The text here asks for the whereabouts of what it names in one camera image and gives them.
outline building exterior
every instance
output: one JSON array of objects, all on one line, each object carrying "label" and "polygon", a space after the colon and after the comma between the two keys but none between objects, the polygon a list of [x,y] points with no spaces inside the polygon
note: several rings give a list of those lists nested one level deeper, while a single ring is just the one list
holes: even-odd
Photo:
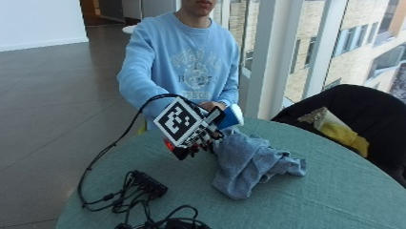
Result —
[{"label": "building exterior", "polygon": [[[325,0],[304,2],[300,29],[285,97],[299,102],[304,96]],[[251,70],[256,44],[260,1],[231,1],[231,32],[244,49],[243,65]],[[324,89],[356,84],[391,92],[406,60],[406,0],[349,0],[341,22]]]}]

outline light blue sweatshirt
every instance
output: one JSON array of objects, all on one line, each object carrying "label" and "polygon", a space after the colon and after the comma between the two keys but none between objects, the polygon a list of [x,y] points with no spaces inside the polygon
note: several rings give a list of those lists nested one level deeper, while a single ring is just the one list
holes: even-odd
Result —
[{"label": "light blue sweatshirt", "polygon": [[[207,29],[191,28],[174,12],[146,18],[131,36],[119,82],[122,95],[138,109],[167,93],[196,103],[236,104],[239,47],[231,32],[214,20]],[[150,129],[172,100],[155,100],[144,109]]]}]

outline yellow cloth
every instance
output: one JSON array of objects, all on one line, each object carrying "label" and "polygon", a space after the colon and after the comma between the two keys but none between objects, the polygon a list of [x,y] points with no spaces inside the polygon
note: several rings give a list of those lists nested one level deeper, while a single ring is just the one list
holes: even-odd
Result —
[{"label": "yellow cloth", "polygon": [[363,157],[368,157],[369,142],[349,128],[335,123],[325,123],[320,129],[321,133],[332,139],[341,142],[344,145],[353,147],[361,153]]}]

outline neck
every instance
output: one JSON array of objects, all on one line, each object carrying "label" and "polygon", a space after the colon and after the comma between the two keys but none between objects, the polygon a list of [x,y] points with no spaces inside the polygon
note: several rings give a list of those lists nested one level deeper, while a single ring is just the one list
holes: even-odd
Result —
[{"label": "neck", "polygon": [[188,27],[206,29],[211,26],[211,19],[208,16],[196,17],[190,15],[186,11],[176,12],[178,20]]}]

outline gray tile floor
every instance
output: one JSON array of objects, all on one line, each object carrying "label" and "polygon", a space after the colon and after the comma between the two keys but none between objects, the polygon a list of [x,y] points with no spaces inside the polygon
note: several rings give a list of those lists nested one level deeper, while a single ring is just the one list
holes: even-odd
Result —
[{"label": "gray tile floor", "polygon": [[87,165],[136,115],[116,80],[122,29],[88,27],[90,43],[0,52],[0,228],[55,228]]}]

